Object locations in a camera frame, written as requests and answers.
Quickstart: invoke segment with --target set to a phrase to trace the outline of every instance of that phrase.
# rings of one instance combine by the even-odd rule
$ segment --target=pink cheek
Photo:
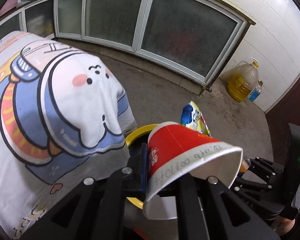
[[[83,86],[84,84],[87,83],[87,78],[88,76],[85,75],[85,74],[80,74],[80,75],[77,75],[73,78],[72,80],[72,84],[75,86],[75,87],[81,87]]]
[[[113,74],[108,68],[106,68],[106,73],[108,74],[109,77],[113,77]]]

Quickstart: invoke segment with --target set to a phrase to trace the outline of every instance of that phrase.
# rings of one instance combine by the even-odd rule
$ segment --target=plastic bottle
[[[251,58],[251,64],[238,67],[236,73],[229,80],[226,89],[237,102],[244,101],[252,89],[258,85],[258,67],[258,61]]]
[[[248,159],[246,155],[243,153],[238,177],[242,177],[243,174],[249,169],[250,165],[251,165],[250,159]]]
[[[249,100],[253,102],[256,100],[256,98],[261,94],[261,89],[262,89],[263,82],[259,81],[258,85],[251,91]]]

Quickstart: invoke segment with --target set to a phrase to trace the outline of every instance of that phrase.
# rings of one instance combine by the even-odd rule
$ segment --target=metal screw
[[[208,182],[209,182],[210,184],[217,184],[217,183],[218,183],[218,179],[217,179],[215,176],[210,176],[210,177],[208,178]]]
[[[85,179],[83,180],[84,185],[87,185],[87,186],[92,185],[93,182],[94,182],[94,179],[93,179],[93,178],[90,178],[90,177],[85,178]]]
[[[121,170],[124,174],[130,174],[132,172],[132,169],[130,167],[124,167]]]

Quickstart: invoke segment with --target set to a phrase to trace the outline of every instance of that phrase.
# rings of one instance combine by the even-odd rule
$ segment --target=plastic jug
[[[258,61],[251,58],[251,64],[238,67],[236,73],[227,84],[227,91],[237,102],[242,102],[249,93],[258,85]]]

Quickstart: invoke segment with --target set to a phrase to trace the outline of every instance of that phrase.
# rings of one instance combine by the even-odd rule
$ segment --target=frosted glass window
[[[132,46],[141,0],[86,1],[86,36]]]
[[[58,0],[58,26],[61,33],[81,34],[82,0]]]
[[[196,0],[153,0],[141,49],[206,76],[236,25]]]
[[[25,10],[27,31],[41,37],[53,33],[53,0],[34,5]]]
[[[0,25],[0,40],[10,32],[23,31],[21,13],[13,16]]]

